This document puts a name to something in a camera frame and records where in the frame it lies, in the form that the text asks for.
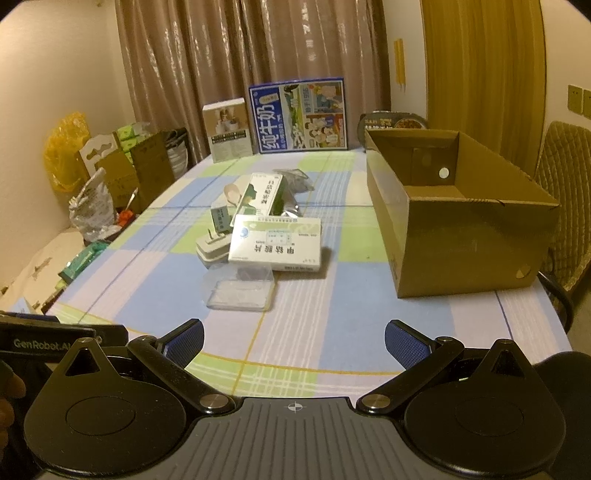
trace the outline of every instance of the finger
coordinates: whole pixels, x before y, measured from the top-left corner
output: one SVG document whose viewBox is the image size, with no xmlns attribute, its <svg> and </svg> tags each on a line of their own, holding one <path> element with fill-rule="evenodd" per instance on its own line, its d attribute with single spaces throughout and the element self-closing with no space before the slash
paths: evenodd
<svg viewBox="0 0 591 480">
<path fill-rule="evenodd" d="M 6 384 L 5 395 L 11 398 L 23 398 L 26 393 L 25 382 L 18 375 L 13 375 Z"/>
<path fill-rule="evenodd" d="M 0 450 L 4 450 L 8 445 L 8 432 L 0 430 Z"/>
<path fill-rule="evenodd" d="M 14 422 L 14 410 L 6 398 L 0 398 L 0 429 L 6 429 Z"/>
</svg>

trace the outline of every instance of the yellow curtain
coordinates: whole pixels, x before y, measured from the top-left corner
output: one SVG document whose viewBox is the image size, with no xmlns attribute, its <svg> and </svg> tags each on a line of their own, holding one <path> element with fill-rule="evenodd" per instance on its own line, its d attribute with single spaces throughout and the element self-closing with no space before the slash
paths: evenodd
<svg viewBox="0 0 591 480">
<path fill-rule="evenodd" d="M 422 0 L 431 128 L 462 130 L 533 175 L 545 108 L 539 0 Z"/>
<path fill-rule="evenodd" d="M 197 159 L 203 105 L 257 83 L 343 76 L 352 147 L 360 114 L 390 105 L 381 0 L 118 0 L 117 17 L 137 119 L 187 127 Z"/>
</svg>

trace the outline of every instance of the plastic container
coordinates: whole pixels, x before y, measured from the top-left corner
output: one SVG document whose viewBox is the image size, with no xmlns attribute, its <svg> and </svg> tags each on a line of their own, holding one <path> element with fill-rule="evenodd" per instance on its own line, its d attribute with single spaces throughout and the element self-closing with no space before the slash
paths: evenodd
<svg viewBox="0 0 591 480">
<path fill-rule="evenodd" d="M 207 308 L 266 312 L 271 307 L 275 278 L 268 265 L 213 265 L 203 277 Z"/>
</svg>

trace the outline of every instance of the medicine box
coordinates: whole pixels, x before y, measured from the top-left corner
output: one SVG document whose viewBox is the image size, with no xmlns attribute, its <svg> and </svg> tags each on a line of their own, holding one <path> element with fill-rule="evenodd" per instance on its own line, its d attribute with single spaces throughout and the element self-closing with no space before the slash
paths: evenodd
<svg viewBox="0 0 591 480">
<path fill-rule="evenodd" d="M 319 218 L 236 215 L 228 260 L 315 272 L 320 269 L 321 231 Z"/>
<path fill-rule="evenodd" d="M 253 173 L 240 198 L 237 215 L 280 215 L 283 211 L 283 175 Z"/>
</svg>

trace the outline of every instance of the light switch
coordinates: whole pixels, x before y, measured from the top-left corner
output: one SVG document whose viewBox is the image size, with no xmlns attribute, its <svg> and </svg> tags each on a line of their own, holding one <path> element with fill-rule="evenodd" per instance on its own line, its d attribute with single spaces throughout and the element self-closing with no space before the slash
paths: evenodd
<svg viewBox="0 0 591 480">
<path fill-rule="evenodd" d="M 569 110 L 579 115 L 583 113 L 583 89 L 569 85 Z"/>
<path fill-rule="evenodd" d="M 583 91 L 583 115 L 591 120 L 591 90 Z"/>
</svg>

